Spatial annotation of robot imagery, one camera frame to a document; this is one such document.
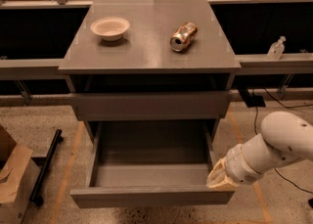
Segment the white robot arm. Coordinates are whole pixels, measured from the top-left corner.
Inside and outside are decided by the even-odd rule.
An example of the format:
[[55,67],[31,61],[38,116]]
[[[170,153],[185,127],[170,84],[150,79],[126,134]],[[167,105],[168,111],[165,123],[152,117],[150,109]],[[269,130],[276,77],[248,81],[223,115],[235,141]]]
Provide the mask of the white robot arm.
[[271,169],[304,159],[313,160],[313,126],[293,113],[271,112],[263,118],[257,135],[217,161],[206,186],[233,191],[261,179]]

